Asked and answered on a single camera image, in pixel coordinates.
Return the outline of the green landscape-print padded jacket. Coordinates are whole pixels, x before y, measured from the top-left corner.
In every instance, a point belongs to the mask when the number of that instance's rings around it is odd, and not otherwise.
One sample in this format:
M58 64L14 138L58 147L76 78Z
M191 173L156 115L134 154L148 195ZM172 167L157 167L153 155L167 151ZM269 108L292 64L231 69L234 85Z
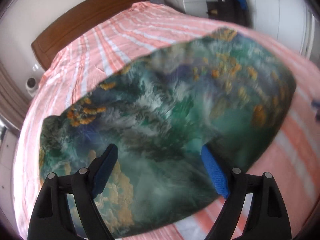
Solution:
M97 208L115 238L156 230L216 200L202 146L247 171L280 129L295 88L280 59L232 29L161 48L44 119L40 177L74 173L115 144Z

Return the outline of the white window bench cabinet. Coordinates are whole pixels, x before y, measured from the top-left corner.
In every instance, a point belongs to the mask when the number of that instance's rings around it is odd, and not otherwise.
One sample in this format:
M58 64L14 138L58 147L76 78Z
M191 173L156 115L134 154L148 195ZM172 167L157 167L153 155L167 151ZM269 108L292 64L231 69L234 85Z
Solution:
M1 141L1 210L11 222L15 221L12 194L12 167L18 138L6 130Z

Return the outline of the beige brown curtain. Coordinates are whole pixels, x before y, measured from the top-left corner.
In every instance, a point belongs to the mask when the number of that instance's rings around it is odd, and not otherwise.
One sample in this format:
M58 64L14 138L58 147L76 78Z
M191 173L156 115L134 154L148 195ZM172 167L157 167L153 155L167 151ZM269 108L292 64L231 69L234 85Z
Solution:
M0 68L1 117L20 131L29 108L29 100L19 90L3 64Z

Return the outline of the small white round fan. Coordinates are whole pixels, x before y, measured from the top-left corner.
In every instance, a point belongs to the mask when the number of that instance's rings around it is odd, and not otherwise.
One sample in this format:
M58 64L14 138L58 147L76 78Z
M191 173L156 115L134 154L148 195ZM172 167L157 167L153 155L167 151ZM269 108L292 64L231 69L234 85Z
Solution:
M25 82L25 89L32 98L36 95L38 88L39 88L39 83L34 77L30 77Z

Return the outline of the pink white striped bed sheet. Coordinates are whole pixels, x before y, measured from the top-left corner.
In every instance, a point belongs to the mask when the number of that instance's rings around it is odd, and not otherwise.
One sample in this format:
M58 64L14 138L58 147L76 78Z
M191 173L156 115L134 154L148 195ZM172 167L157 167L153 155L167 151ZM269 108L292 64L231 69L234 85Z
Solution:
M166 5L138 2L93 27L59 51L44 73L21 130L13 167L18 231L28 237L31 214L44 179L40 177L40 136L45 118L61 115L133 60L161 48L232 29L275 55L296 82L291 105L273 140L245 172L271 172L297 235L319 203L319 69L271 37L236 24L188 16ZM129 239L203 239L223 204L216 200L179 221Z

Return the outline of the brown wooden headboard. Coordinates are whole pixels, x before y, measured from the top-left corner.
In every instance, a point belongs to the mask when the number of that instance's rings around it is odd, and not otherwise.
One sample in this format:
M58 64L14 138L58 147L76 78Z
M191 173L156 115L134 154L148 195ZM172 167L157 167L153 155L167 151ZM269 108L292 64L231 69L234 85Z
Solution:
M149 0L85 0L65 12L33 41L31 48L37 62L48 70L57 53L98 24Z

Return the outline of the white wardrobe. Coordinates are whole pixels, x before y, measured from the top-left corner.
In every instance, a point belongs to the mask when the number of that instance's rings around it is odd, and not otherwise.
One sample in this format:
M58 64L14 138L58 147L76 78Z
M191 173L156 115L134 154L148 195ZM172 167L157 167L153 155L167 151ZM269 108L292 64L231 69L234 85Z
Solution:
M304 0L246 0L251 27L309 59L319 52L319 28Z

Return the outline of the white drawer desk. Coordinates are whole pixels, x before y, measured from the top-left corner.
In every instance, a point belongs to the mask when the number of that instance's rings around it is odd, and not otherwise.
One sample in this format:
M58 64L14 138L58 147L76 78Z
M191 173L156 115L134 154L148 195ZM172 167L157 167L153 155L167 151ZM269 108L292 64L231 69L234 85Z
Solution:
M217 2L217 0L164 0L164 3L181 13L208 18L208 3Z

